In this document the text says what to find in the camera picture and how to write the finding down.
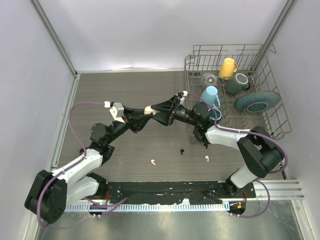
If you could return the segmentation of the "cream earbud charging case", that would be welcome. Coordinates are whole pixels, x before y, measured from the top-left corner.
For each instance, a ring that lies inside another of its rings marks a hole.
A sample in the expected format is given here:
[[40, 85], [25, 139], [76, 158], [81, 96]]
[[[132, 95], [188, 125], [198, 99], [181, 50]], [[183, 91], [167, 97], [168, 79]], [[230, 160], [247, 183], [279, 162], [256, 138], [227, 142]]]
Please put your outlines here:
[[157, 113], [157, 110], [153, 109], [150, 105], [149, 106], [146, 106], [144, 108], [144, 111], [143, 113], [145, 115], [155, 115]]

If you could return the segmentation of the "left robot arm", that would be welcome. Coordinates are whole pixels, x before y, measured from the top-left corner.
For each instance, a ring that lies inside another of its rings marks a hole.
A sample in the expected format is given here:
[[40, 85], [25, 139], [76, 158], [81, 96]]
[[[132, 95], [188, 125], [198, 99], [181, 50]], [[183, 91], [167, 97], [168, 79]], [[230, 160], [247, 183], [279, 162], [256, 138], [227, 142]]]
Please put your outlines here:
[[109, 109], [113, 123], [110, 126], [94, 124], [91, 144], [82, 147], [80, 156], [54, 171], [41, 170], [33, 180], [24, 207], [36, 215], [42, 228], [55, 223], [66, 207], [83, 198], [102, 199], [107, 192], [106, 180], [91, 171], [111, 158], [115, 149], [111, 142], [127, 130], [139, 132], [158, 114], [152, 106], [126, 108], [119, 102], [109, 101], [102, 102], [101, 106]]

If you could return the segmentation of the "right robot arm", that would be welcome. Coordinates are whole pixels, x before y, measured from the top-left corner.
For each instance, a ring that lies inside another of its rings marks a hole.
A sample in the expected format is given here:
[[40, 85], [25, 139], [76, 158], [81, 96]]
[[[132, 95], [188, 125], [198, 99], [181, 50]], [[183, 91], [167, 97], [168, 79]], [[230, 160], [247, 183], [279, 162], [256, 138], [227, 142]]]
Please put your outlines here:
[[216, 110], [200, 99], [192, 109], [183, 106], [188, 92], [180, 92], [169, 100], [147, 106], [144, 114], [151, 114], [153, 119], [164, 126], [172, 125], [175, 120], [194, 126], [195, 138], [204, 144], [224, 145], [238, 150], [245, 162], [225, 181], [226, 193], [233, 198], [243, 193], [250, 182], [273, 174], [274, 168], [288, 155], [268, 132], [261, 126], [252, 129], [235, 129], [218, 125], [217, 120], [210, 120]]

